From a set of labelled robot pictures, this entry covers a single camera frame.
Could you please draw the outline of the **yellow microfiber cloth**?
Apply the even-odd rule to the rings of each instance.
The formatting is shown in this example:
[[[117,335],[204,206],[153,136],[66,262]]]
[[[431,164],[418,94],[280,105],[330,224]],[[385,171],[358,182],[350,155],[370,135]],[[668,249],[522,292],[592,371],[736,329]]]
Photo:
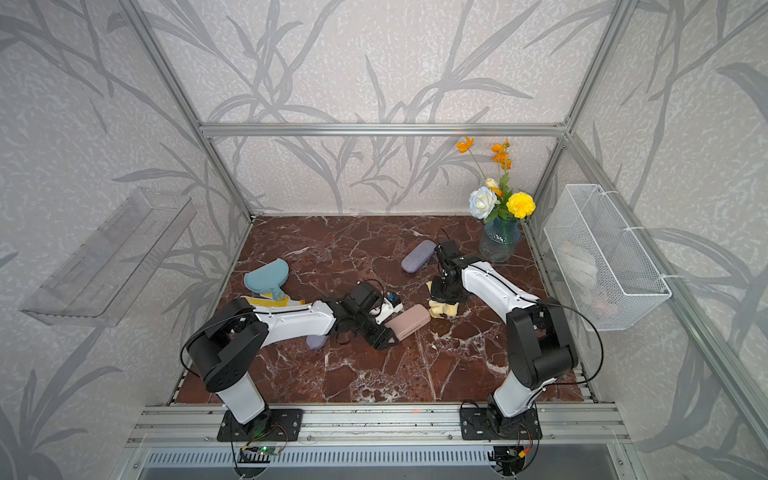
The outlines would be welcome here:
[[[432,298],[428,301],[429,314],[432,318],[454,318],[458,314],[459,303],[444,303]]]

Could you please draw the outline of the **pink eyeglass case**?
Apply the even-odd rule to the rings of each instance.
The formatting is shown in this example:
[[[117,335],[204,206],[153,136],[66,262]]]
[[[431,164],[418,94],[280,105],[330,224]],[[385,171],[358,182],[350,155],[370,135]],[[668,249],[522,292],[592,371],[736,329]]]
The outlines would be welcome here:
[[[398,341],[403,341],[431,320],[430,312],[422,305],[414,305],[384,323]]]

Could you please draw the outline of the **blue-grey fabric eyeglass case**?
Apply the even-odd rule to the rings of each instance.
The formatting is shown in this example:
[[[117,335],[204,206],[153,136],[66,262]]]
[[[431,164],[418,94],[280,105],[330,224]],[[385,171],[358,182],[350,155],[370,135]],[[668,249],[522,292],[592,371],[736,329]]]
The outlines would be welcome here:
[[[311,351],[321,350],[329,340],[325,335],[308,335],[306,337],[306,346]]]

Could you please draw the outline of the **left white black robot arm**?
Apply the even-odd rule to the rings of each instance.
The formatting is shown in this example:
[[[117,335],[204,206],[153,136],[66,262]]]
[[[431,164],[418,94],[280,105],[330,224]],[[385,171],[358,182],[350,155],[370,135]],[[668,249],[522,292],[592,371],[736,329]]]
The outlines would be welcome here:
[[[300,337],[340,333],[358,334],[376,350],[391,348],[399,339],[373,315],[383,301],[383,293],[368,282],[340,299],[301,306],[261,307],[238,298],[193,333],[181,353],[237,424],[262,427],[271,421],[271,413],[249,373],[261,349]]]

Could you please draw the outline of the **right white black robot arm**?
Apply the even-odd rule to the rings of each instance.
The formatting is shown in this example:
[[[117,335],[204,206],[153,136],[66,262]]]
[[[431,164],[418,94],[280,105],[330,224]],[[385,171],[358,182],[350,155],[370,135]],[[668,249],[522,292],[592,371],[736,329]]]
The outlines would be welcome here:
[[[446,304],[482,300],[506,325],[509,373],[489,397],[498,420],[531,409],[546,387],[577,366],[578,354],[563,306],[517,287],[490,263],[464,255],[457,244],[435,247],[440,274],[430,287],[432,298]]]

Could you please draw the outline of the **glass flower vase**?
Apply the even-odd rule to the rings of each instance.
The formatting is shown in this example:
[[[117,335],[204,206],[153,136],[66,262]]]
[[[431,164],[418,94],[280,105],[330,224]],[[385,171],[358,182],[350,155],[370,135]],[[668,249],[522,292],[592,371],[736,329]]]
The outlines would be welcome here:
[[[513,256],[520,238],[518,220],[497,217],[484,226],[480,257],[490,263],[505,263]]]

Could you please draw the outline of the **yellow white work glove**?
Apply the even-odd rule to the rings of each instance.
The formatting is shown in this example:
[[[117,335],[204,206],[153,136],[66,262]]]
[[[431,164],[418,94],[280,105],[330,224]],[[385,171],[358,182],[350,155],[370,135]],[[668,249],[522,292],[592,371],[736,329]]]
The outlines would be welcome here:
[[[271,297],[262,298],[262,297],[251,297],[251,296],[245,296],[245,295],[241,296],[241,299],[246,300],[252,306],[260,306],[260,307],[268,307],[268,308],[285,307],[288,305],[288,302],[290,300],[288,296],[274,299]]]

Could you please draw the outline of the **artificial flower bouquet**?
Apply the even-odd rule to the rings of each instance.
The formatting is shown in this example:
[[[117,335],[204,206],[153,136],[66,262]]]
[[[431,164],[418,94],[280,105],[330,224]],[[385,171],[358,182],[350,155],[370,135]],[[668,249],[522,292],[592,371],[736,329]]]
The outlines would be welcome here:
[[[509,185],[512,160],[510,141],[491,146],[492,160],[499,167],[498,180],[486,178],[484,183],[469,196],[470,215],[488,224],[497,219],[505,221],[525,220],[536,210],[534,199],[528,193],[514,191]]]

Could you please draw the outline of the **white items in basket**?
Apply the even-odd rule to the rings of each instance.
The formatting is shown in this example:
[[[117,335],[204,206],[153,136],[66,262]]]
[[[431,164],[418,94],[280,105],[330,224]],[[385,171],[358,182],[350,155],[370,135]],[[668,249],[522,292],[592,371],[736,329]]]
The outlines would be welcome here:
[[[555,248],[561,270],[567,280],[577,288],[591,290],[597,284],[597,265],[594,256],[585,248],[566,240]]]

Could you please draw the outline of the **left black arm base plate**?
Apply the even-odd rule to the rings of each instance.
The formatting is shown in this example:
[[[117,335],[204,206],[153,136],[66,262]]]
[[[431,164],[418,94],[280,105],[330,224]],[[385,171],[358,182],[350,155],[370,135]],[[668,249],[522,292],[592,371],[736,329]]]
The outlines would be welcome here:
[[[295,442],[298,439],[304,411],[293,408],[266,408],[247,423],[239,423],[226,410],[218,434],[218,442],[246,441]]]

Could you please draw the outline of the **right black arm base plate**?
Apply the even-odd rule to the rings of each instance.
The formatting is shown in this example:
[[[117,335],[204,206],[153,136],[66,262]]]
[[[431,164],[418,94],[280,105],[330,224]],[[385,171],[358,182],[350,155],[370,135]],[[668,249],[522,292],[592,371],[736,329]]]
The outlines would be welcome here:
[[[512,417],[505,417],[494,405],[478,406],[474,401],[459,407],[463,440],[529,440],[542,438],[536,405]]]

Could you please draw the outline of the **aluminium front rail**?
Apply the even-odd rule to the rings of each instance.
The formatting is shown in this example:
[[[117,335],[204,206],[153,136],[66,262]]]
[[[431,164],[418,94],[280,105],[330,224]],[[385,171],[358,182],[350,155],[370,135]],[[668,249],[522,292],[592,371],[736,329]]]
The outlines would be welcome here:
[[[435,404],[303,404],[295,446],[460,445],[459,407]],[[225,414],[217,404],[147,407],[128,448],[213,447]],[[544,402],[538,407],[542,445],[626,444],[631,441],[610,403]]]

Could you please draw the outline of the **clear acrylic wall shelf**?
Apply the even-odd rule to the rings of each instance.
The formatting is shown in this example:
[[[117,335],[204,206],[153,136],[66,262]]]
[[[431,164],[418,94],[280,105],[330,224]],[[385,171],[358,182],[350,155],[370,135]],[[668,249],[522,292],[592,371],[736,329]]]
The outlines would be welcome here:
[[[134,190],[20,311],[49,326],[118,325],[196,213],[188,196]]]

